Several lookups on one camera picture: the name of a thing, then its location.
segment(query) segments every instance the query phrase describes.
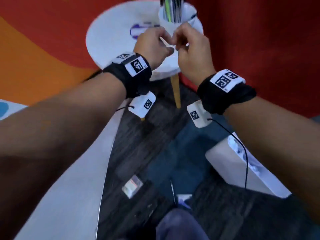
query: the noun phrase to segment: dark wood floor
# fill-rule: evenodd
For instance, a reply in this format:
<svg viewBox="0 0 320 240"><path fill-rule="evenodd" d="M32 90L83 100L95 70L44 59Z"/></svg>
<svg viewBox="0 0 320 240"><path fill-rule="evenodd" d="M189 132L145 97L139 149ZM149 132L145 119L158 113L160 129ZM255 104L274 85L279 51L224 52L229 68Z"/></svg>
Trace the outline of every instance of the dark wood floor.
<svg viewBox="0 0 320 240"><path fill-rule="evenodd" d="M187 105L197 95L180 86L182 108L176 109L170 80L152 84L157 100L141 121L125 111L110 156L100 208L98 240L117 239L152 215L156 223L172 208L149 180L128 199L122 186L140 175L178 133L190 122ZM210 239L306 239L312 223L294 196L276 197L227 185L211 168L190 201L192 214Z"/></svg>

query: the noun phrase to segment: wooden table leg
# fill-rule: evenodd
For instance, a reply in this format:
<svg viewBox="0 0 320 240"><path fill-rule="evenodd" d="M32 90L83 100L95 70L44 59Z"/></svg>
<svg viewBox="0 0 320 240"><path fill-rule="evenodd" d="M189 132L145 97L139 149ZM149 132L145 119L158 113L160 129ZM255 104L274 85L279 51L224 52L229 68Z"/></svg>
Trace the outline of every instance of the wooden table leg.
<svg viewBox="0 0 320 240"><path fill-rule="evenodd" d="M180 101L180 88L179 88L179 75L176 74L170 77L171 85L173 89L173 96L174 100L176 101L177 109L181 108L181 101Z"/></svg>

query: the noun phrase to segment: wrist strap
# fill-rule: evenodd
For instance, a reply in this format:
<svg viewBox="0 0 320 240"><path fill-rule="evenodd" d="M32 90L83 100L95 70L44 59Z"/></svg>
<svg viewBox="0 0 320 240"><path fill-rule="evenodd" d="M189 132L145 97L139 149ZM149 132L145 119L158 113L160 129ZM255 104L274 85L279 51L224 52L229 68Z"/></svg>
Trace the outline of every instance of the wrist strap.
<svg viewBox="0 0 320 240"><path fill-rule="evenodd" d="M244 82L242 77L227 69L209 76L197 92L203 108L212 114L222 115L231 104L253 99L257 95L255 89Z"/></svg>
<svg viewBox="0 0 320 240"><path fill-rule="evenodd" d="M138 53L126 52L117 56L102 72L113 74L123 83L127 98L135 98L149 92L151 67L148 61Z"/></svg>

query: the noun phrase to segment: person's right arm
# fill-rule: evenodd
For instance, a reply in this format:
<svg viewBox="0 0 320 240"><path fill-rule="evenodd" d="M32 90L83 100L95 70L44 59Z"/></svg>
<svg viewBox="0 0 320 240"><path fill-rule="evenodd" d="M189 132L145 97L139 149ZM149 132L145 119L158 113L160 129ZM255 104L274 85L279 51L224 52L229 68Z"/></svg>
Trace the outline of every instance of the person's right arm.
<svg viewBox="0 0 320 240"><path fill-rule="evenodd" d="M173 42L182 73L195 85L216 72L209 40L188 23L177 29ZM260 97L231 105L224 116L250 152L320 223L320 125Z"/></svg>

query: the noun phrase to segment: skin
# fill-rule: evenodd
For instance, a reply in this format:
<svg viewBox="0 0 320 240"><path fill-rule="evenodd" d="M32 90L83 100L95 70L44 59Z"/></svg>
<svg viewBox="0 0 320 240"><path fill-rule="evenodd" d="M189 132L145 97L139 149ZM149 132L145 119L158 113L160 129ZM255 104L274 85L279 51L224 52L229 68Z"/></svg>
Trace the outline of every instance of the skin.
<svg viewBox="0 0 320 240"><path fill-rule="evenodd" d="M134 51L152 69L173 52L160 37L176 45L182 73L197 86L215 73L209 40L188 23L172 38L161 27L139 36ZM3 239L14 238L46 191L90 147L125 97L123 84L102 73L0 121ZM320 126L259 97L231 105L224 115L253 155L304 201L319 222Z"/></svg>

